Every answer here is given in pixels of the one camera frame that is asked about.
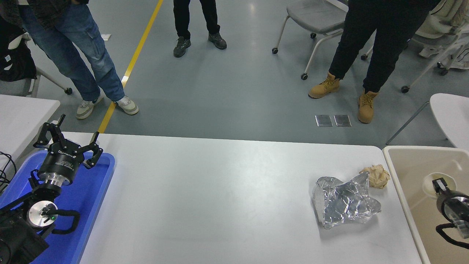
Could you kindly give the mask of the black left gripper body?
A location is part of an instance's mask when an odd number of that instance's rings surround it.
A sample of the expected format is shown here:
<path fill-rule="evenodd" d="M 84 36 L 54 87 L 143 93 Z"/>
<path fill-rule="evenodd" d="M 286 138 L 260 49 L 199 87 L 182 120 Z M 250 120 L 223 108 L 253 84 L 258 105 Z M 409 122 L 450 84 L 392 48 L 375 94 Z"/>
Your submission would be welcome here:
<path fill-rule="evenodd" d="M 45 179 L 46 175 L 53 173 L 66 179 L 75 179 L 80 163 L 84 161 L 83 152 L 78 151 L 80 147 L 75 142 L 66 142 L 65 147 L 62 147 L 60 142 L 51 144 L 37 172 L 39 179 Z"/>

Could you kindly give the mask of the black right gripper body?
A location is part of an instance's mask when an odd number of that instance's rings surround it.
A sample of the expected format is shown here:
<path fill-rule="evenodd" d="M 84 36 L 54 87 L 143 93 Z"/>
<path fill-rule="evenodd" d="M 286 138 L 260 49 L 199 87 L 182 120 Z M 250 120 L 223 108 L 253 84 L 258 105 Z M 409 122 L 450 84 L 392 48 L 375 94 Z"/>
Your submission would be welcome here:
<path fill-rule="evenodd" d="M 468 195 L 454 190 L 443 190 L 437 198 L 439 212 L 449 221 L 468 221 Z"/>

